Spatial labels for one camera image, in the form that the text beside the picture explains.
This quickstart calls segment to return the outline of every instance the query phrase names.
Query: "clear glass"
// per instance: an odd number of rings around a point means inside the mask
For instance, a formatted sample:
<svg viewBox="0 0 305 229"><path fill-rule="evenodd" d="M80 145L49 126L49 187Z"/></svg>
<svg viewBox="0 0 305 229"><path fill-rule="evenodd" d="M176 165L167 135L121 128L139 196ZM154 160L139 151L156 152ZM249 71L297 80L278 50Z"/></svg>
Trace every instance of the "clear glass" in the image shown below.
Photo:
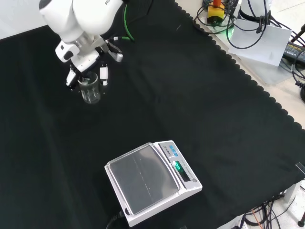
<svg viewBox="0 0 305 229"><path fill-rule="evenodd" d="M88 104L95 104L101 99L100 81L96 73L88 72L86 76L78 80L81 95Z"/></svg>

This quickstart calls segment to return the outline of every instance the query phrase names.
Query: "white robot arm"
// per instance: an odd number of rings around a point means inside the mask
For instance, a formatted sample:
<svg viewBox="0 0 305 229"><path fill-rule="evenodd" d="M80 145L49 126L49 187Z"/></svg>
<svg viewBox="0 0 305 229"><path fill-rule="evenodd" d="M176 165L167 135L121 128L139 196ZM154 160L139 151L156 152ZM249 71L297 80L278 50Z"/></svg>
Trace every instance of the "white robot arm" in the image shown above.
<svg viewBox="0 0 305 229"><path fill-rule="evenodd" d="M102 52L122 61L122 53L111 52L100 36L110 29L122 4L122 0L40 0L43 18L62 40L55 50L58 58L62 62L71 60L67 86L72 87L78 74L89 70ZM107 74L100 75L107 85L108 69L100 72Z"/></svg>

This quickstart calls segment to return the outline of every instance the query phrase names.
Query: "black tablecloth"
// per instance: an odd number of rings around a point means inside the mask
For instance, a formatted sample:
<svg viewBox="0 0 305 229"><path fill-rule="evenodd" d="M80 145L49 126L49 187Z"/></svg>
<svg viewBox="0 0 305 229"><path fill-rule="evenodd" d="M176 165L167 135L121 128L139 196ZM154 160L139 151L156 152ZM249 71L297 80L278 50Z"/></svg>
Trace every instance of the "black tablecloth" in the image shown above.
<svg viewBox="0 0 305 229"><path fill-rule="evenodd" d="M301 179L301 126L172 0L130 31L97 105L65 87L49 28L0 43L1 228L105 228L104 166L147 142L174 140L203 190L135 228L215 229Z"/></svg>

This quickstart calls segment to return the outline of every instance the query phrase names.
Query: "wire bundle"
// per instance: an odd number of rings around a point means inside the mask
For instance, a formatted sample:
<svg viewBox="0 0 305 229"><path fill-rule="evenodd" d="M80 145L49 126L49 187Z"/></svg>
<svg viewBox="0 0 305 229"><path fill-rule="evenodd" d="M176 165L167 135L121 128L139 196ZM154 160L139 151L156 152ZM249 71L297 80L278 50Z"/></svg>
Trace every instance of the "wire bundle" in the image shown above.
<svg viewBox="0 0 305 229"><path fill-rule="evenodd" d="M245 216L245 222L246 224L250 225L250 226L259 226L261 229L272 229L272 221L275 219L277 222L277 225L279 227L279 229L281 229L281 225L280 222L278 220L278 217L280 217L281 215L283 215L285 212L288 211L288 209L290 208L290 206L292 205L292 203L294 202L295 198L293 199L293 201L290 203L290 205L287 207L287 209L281 213L280 215L276 215L275 212L273 211L273 205L275 200L284 197L284 194L280 194L276 197L272 197L271 200L265 201L263 204L261 204L258 207L255 207L254 209L252 209L251 211L249 211L248 213L246 213ZM263 214L263 219L261 221L258 221L255 213L262 211ZM251 222L250 220L248 220L246 218L246 216L249 215L254 215L256 223L255 222Z"/></svg>

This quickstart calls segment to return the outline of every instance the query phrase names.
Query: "weighing scale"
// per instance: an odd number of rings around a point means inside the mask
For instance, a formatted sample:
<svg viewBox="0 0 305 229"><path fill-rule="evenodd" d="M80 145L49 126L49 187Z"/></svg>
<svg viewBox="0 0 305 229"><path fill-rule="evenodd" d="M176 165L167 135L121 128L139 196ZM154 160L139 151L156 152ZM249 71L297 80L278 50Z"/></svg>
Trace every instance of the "weighing scale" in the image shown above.
<svg viewBox="0 0 305 229"><path fill-rule="evenodd" d="M130 227L202 190L173 141L147 143L105 169Z"/></svg>

